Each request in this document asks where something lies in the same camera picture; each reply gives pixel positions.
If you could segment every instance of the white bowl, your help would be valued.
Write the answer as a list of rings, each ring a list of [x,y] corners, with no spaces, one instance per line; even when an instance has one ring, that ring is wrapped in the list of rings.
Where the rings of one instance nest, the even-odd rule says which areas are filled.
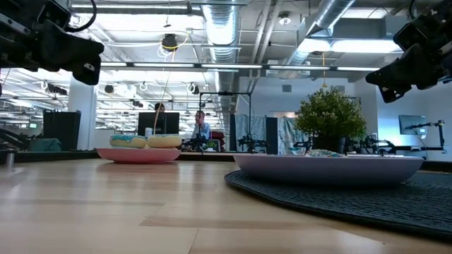
[[[247,174],[272,181],[334,186],[399,184],[422,165],[418,157],[305,157],[299,155],[234,155]]]

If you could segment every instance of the silver air duct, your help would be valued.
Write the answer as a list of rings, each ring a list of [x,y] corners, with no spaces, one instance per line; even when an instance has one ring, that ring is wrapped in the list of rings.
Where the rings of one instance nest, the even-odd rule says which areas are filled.
[[[304,28],[302,31],[303,39],[308,35],[332,28],[355,1],[356,0],[322,0],[312,23],[306,24],[306,20],[302,23],[302,28]],[[284,64],[301,65],[310,53],[311,52],[302,52],[296,49]],[[278,77],[288,78],[291,72],[292,71],[281,71],[279,72]]]
[[[203,5],[204,16],[206,17],[206,34],[208,42],[214,46],[229,46],[236,43],[237,24],[239,8],[237,6],[226,5]],[[237,62],[237,50],[223,48],[211,48],[210,57],[214,63],[231,64]],[[232,91],[234,73],[215,73],[215,86],[218,92]],[[225,128],[229,127],[230,101],[220,98],[220,106],[223,112]]]

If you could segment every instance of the white column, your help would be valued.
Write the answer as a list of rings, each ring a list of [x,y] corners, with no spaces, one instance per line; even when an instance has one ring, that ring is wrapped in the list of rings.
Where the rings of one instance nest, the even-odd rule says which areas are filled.
[[[80,128],[78,131],[78,150],[91,150],[94,145],[96,127],[97,88],[86,85],[71,77],[69,90],[68,111],[81,112]]]

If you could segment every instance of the glazed donut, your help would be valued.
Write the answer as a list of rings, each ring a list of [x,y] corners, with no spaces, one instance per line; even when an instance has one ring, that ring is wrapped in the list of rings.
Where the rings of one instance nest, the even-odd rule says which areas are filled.
[[[135,135],[113,135],[110,137],[110,145],[112,147],[144,148],[146,138]]]
[[[178,135],[152,135],[148,138],[148,145],[152,148],[173,148],[182,144]]]

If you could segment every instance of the man sitting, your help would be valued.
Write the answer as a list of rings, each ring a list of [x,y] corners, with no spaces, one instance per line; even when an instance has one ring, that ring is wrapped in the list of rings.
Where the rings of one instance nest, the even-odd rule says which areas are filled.
[[[204,137],[210,139],[210,126],[208,123],[204,122],[205,117],[206,114],[203,111],[196,112],[196,124],[193,134],[191,134],[191,138],[196,138],[196,134],[200,134],[200,138]]]

